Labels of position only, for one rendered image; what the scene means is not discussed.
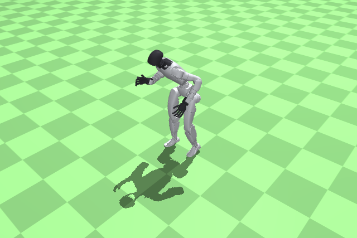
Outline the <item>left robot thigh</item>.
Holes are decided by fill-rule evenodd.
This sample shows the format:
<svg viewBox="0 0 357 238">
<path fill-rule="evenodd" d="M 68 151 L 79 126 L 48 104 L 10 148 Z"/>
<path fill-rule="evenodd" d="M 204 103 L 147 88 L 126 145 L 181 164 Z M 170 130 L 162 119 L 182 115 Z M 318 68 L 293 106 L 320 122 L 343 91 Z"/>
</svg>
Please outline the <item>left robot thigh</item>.
<svg viewBox="0 0 357 238">
<path fill-rule="evenodd" d="M 191 126 L 193 125 L 192 121 L 196 112 L 196 103 L 199 103 L 201 96 L 196 93 L 194 98 L 190 101 L 190 103 L 186 106 L 186 110 L 184 112 L 184 130 L 189 133 Z"/>
</svg>

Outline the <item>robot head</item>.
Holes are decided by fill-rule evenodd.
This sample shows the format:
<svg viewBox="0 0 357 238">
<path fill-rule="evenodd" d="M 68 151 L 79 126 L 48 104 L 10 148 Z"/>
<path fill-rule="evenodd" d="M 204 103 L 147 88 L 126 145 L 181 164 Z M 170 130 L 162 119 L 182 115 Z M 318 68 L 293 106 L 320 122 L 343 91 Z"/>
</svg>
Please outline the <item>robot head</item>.
<svg viewBox="0 0 357 238">
<path fill-rule="evenodd" d="M 167 58 L 165 58 L 165 59 L 162 59 L 162 58 L 163 58 L 163 53 L 160 50 L 154 50 L 149 55 L 147 62 L 152 66 L 157 66 L 158 68 L 162 68 L 165 70 L 169 66 L 171 66 L 172 61 L 170 61 Z M 166 65 L 168 67 L 164 67 Z"/>
</svg>

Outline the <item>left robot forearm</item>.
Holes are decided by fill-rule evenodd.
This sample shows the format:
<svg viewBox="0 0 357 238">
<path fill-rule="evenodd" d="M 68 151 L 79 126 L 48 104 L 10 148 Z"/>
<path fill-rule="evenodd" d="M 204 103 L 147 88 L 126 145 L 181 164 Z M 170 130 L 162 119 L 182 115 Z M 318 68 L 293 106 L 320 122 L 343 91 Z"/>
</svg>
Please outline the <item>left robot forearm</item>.
<svg viewBox="0 0 357 238">
<path fill-rule="evenodd" d="M 196 80 L 195 81 L 195 85 L 191 87 L 191 90 L 189 91 L 189 93 L 187 94 L 187 99 L 185 100 L 187 103 L 189 103 L 194 96 L 196 95 L 197 91 L 199 91 L 199 89 L 201 88 L 201 84 L 202 81 L 201 80 Z"/>
</svg>

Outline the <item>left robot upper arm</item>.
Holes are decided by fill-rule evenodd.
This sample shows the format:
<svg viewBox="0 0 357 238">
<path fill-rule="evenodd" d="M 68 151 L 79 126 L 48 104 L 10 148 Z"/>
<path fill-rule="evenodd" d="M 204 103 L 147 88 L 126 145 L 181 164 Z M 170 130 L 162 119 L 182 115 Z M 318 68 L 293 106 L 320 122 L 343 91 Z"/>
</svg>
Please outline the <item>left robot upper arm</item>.
<svg viewBox="0 0 357 238">
<path fill-rule="evenodd" d="M 171 73 L 175 78 L 177 79 L 183 79 L 183 80 L 187 80 L 187 81 L 193 81 L 193 83 L 195 84 L 196 80 L 201 80 L 200 77 L 190 74 L 188 72 L 185 72 L 182 69 L 172 69 L 172 73 Z M 202 80 L 201 80 L 202 81 Z"/>
</svg>

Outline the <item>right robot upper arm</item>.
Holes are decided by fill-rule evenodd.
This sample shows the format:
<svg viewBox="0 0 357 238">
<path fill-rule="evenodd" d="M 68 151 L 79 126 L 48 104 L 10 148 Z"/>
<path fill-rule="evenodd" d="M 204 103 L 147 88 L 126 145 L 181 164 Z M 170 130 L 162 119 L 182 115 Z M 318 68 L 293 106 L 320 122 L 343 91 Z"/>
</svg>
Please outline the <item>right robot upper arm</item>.
<svg viewBox="0 0 357 238">
<path fill-rule="evenodd" d="M 165 76 L 162 74 L 162 72 L 160 72 L 160 70 L 159 70 L 159 68 L 158 68 L 157 66 L 156 66 L 156 69 L 158 70 L 157 74 L 159 74 L 161 78 L 165 77 Z"/>
</svg>

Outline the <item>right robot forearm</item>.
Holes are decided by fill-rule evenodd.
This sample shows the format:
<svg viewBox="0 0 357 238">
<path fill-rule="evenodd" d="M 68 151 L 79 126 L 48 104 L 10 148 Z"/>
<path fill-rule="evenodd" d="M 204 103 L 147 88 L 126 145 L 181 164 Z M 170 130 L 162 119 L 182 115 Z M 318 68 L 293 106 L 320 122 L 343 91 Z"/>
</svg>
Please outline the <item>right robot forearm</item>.
<svg viewBox="0 0 357 238">
<path fill-rule="evenodd" d="M 160 75 L 159 74 L 157 74 L 157 72 L 154 74 L 154 76 L 153 77 L 151 77 L 153 80 L 150 80 L 149 81 L 149 84 L 150 85 L 152 85 L 152 84 L 154 84 L 154 83 L 156 83 L 158 80 L 160 80 Z"/>
</svg>

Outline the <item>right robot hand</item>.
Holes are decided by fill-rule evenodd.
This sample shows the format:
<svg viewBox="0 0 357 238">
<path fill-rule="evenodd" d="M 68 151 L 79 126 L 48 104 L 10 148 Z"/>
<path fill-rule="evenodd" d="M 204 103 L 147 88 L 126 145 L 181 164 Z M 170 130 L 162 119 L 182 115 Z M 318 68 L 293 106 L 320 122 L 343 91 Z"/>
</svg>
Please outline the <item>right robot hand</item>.
<svg viewBox="0 0 357 238">
<path fill-rule="evenodd" d="M 137 85 L 142 85 L 142 84 L 147 84 L 147 85 L 149 85 L 149 81 L 150 80 L 153 80 L 152 78 L 146 78 L 146 77 L 144 77 L 143 75 L 141 75 L 142 77 L 137 77 L 137 79 L 136 79 L 136 84 L 135 84 L 135 86 L 137 86 Z M 139 83 L 138 83 L 139 82 Z"/>
</svg>

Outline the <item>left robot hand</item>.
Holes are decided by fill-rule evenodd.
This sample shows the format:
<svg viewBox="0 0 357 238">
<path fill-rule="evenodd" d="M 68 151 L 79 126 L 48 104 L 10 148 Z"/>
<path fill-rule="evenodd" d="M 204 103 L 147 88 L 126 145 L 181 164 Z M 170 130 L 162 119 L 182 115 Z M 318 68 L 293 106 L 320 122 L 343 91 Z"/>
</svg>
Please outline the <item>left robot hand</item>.
<svg viewBox="0 0 357 238">
<path fill-rule="evenodd" d="M 184 112 L 186 110 L 186 106 L 188 105 L 188 103 L 185 101 L 186 99 L 187 99 L 187 97 L 185 97 L 183 99 L 183 101 L 182 101 L 182 103 L 180 105 L 177 105 L 177 106 L 173 107 L 173 109 L 178 107 L 178 109 L 175 112 L 173 112 L 173 114 L 174 114 L 174 113 L 176 113 L 178 111 L 174 116 L 176 116 L 178 113 L 179 113 L 179 115 L 177 115 L 176 117 L 180 118 L 180 117 L 183 116 L 183 114 L 184 114 Z"/>
</svg>

